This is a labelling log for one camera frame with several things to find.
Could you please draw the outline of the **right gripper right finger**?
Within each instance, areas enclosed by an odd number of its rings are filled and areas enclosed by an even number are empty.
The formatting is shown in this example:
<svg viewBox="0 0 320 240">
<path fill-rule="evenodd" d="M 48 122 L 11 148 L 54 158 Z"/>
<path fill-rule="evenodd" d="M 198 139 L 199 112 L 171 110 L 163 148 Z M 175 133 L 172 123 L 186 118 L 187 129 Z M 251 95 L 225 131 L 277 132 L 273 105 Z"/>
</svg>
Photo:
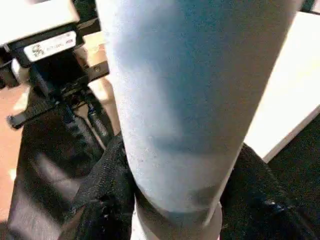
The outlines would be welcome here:
<svg viewBox="0 0 320 240">
<path fill-rule="evenodd" d="M 271 169 L 243 144 L 221 197 L 222 240 L 318 240 Z"/>
</svg>

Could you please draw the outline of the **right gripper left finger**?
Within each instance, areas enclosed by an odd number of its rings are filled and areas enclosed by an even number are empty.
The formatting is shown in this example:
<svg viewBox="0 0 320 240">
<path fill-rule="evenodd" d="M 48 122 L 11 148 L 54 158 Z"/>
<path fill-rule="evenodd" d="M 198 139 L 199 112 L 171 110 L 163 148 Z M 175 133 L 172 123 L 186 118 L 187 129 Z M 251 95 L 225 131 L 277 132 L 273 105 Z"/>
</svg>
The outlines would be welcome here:
<svg viewBox="0 0 320 240">
<path fill-rule="evenodd" d="M 59 239 L 129 240 L 136 188 L 123 137 L 117 134 L 80 185 Z"/>
</svg>

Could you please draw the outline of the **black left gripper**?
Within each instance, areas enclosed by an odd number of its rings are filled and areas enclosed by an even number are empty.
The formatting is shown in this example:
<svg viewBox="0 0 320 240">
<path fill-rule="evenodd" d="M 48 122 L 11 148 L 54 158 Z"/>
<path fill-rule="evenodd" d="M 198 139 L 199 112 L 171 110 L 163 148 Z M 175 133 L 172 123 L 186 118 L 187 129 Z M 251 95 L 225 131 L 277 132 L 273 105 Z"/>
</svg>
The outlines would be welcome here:
<svg viewBox="0 0 320 240">
<path fill-rule="evenodd" d="M 16 115 L 6 118 L 15 130 L 22 128 L 48 112 L 58 111 L 64 126 L 78 138 L 87 151 L 101 151 L 115 136 L 112 122 L 101 101 L 89 87 L 91 82 L 109 75 L 105 58 L 92 64 L 87 52 L 75 47 L 45 56 L 36 46 L 32 53 L 40 59 L 31 61 L 21 46 L 7 46 L 6 86 L 20 84 L 12 68 L 14 61 L 26 71 L 24 80 L 38 100 Z"/>
</svg>

